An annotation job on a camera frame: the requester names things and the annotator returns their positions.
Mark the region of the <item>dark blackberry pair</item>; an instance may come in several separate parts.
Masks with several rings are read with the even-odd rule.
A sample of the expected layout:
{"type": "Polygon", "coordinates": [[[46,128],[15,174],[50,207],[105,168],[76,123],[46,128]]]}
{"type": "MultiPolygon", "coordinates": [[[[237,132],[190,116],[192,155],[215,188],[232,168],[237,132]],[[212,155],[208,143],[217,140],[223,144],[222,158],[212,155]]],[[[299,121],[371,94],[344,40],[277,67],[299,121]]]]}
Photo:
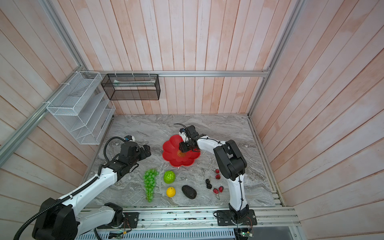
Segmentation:
{"type": "Polygon", "coordinates": [[[212,184],[211,184],[211,181],[209,179],[206,179],[206,187],[207,187],[207,189],[212,188],[212,184]]]}

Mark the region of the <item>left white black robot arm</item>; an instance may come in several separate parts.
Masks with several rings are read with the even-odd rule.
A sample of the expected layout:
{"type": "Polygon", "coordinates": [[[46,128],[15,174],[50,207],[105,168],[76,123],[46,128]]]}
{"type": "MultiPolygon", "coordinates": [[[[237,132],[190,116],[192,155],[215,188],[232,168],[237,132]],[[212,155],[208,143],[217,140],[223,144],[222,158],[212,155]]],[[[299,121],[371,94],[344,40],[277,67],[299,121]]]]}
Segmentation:
{"type": "Polygon", "coordinates": [[[39,216],[34,219],[32,237],[36,240],[74,240],[103,225],[112,228],[124,225],[123,209],[113,203],[84,214],[81,211],[102,191],[136,169],[139,161],[150,156],[150,146],[141,147],[133,140],[124,140],[120,153],[100,166],[92,179],[57,200],[49,198],[42,203],[39,216]]]}

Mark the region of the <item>yellow lemon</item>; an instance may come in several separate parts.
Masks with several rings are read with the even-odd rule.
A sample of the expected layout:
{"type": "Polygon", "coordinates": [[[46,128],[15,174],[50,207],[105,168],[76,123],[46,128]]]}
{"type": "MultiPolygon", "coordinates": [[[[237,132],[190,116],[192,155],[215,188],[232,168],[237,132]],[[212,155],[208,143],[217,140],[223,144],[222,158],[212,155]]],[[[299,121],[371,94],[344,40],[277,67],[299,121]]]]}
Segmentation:
{"type": "Polygon", "coordinates": [[[174,187],[169,187],[166,191],[166,195],[169,198],[173,198],[176,195],[176,189],[174,187]]]}

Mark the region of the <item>green custard apple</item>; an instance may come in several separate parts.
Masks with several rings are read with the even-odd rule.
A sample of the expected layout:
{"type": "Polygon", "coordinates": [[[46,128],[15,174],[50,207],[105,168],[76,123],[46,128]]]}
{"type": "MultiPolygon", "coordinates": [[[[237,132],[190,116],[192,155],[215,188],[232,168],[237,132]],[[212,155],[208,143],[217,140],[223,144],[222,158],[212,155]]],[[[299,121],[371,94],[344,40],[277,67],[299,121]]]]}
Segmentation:
{"type": "Polygon", "coordinates": [[[166,184],[172,184],[176,179],[176,174],[173,171],[166,171],[163,179],[166,184]]]}

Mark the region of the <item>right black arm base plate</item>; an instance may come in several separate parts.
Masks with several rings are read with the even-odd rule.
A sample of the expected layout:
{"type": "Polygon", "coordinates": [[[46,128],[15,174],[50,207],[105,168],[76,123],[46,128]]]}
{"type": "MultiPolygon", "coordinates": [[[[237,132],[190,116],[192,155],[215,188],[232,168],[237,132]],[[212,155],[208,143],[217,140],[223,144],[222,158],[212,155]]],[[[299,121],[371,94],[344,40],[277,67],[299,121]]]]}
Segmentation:
{"type": "Polygon", "coordinates": [[[256,226],[257,219],[254,210],[243,209],[240,213],[233,210],[221,210],[214,212],[219,226],[256,226]]]}

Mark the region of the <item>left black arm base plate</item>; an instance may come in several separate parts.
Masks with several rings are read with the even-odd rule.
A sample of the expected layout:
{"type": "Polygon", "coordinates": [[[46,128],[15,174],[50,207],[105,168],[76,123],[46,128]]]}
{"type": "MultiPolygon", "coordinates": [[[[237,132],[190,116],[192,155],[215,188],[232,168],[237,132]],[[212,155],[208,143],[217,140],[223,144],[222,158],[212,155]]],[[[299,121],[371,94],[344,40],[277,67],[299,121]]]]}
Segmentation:
{"type": "Polygon", "coordinates": [[[139,212],[123,212],[118,217],[114,217],[111,223],[101,225],[97,229],[135,229],[139,220],[139,212]]]}

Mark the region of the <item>dark avocado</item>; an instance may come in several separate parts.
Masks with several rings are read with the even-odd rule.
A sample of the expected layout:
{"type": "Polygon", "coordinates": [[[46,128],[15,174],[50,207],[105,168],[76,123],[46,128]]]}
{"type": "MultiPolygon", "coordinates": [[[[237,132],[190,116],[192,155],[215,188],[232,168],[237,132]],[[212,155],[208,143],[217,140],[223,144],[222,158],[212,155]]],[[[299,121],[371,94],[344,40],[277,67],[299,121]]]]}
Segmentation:
{"type": "Polygon", "coordinates": [[[191,200],[197,197],[197,191],[188,185],[182,186],[182,192],[187,198],[191,200]]]}

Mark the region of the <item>green grape bunch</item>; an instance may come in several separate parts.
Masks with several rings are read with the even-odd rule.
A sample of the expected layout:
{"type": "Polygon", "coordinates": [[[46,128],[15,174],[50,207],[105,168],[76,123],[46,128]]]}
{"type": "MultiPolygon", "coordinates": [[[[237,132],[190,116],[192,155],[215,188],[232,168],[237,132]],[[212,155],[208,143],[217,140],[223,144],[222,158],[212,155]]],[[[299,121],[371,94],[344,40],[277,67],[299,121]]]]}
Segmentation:
{"type": "Polygon", "coordinates": [[[144,173],[144,185],[146,191],[146,199],[150,203],[154,198],[154,190],[157,184],[156,177],[159,172],[156,169],[149,169],[144,173]]]}

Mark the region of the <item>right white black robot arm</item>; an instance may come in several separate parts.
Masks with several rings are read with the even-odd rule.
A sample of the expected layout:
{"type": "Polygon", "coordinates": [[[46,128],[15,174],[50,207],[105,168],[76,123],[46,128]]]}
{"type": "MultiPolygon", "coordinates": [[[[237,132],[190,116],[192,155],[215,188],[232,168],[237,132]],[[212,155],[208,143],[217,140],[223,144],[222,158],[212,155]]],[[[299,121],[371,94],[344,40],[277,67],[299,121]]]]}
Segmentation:
{"type": "Polygon", "coordinates": [[[195,126],[183,126],[179,131],[182,142],[179,150],[187,153],[195,150],[208,151],[215,155],[219,170],[227,179],[230,191],[230,213],[237,219],[249,213],[245,196],[244,178],[247,162],[233,140],[219,141],[204,134],[199,134],[195,126]]]}

